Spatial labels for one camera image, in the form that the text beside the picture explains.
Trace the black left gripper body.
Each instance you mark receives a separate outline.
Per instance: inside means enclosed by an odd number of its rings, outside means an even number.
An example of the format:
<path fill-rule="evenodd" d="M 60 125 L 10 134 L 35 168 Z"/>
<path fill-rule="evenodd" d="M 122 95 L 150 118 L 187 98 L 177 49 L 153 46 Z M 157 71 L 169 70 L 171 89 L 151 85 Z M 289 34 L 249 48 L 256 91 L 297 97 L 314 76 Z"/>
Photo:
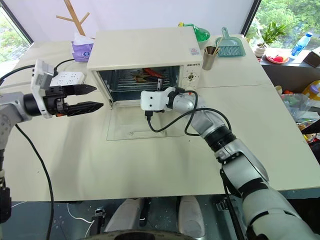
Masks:
<path fill-rule="evenodd" d="M 50 86 L 45 91 L 45 106 L 51 115 L 57 117 L 66 116 L 68 114 L 68 104 L 65 98 L 68 96 L 67 86 Z"/>

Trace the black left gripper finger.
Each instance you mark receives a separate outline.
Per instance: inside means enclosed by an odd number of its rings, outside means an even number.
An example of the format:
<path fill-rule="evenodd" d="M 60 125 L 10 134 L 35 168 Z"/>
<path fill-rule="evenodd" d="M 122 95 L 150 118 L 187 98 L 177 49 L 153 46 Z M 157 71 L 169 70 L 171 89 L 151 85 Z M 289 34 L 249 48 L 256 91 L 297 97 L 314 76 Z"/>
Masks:
<path fill-rule="evenodd" d="M 88 84 L 65 85 L 63 87 L 63 95 L 65 97 L 87 95 L 95 91 L 96 89 L 97 89 L 96 87 Z"/>
<path fill-rule="evenodd" d="M 99 110 L 103 106 L 104 104 L 101 102 L 93 102 L 93 101 L 80 102 L 74 105 L 69 105 L 65 109 L 65 114 L 68 117 L 89 114 Z"/>

